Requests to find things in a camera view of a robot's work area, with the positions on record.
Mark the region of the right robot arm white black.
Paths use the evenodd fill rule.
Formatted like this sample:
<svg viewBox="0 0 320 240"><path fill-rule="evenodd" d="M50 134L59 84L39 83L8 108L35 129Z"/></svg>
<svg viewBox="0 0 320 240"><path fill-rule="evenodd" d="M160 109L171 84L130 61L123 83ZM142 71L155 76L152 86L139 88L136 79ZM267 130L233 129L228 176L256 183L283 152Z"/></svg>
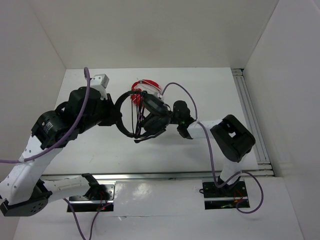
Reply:
<svg viewBox="0 0 320 240"><path fill-rule="evenodd" d="M171 123L177 125L177 131L184 139L215 140L226 158L216 186L220 194L230 196L240 180L243 158L256 144L252 133L232 114L219 120L195 120L183 100L173 104Z"/></svg>

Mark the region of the black headphones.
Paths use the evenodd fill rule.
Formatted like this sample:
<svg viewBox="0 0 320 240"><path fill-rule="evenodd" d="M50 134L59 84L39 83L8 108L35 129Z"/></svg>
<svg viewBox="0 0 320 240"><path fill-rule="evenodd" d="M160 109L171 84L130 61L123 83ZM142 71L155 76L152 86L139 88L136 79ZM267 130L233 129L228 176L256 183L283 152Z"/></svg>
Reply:
<svg viewBox="0 0 320 240"><path fill-rule="evenodd" d="M147 93L145 90L142 92L130 90L123 93L115 102L115 105L120 111L123 102L134 94L141 96L140 104L137 107L135 131L129 132L126 129L122 117L116 123L116 127L125 136L133 138L137 144L163 134L171 122L171 117L165 103L155 95Z"/></svg>

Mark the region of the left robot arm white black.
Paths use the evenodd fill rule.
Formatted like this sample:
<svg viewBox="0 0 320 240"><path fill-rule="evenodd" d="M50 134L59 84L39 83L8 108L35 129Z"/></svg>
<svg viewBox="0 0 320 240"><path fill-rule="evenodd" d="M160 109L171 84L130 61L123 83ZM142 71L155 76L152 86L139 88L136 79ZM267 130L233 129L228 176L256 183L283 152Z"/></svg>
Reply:
<svg viewBox="0 0 320 240"><path fill-rule="evenodd" d="M51 161L78 135L94 126L112 126L119 116L104 88L80 87L68 101L43 113L31 129L24 152L8 176L0 183L5 217L29 217L57 200L83 196L88 200L108 199L108 190L90 173L73 178L42 180Z"/></svg>

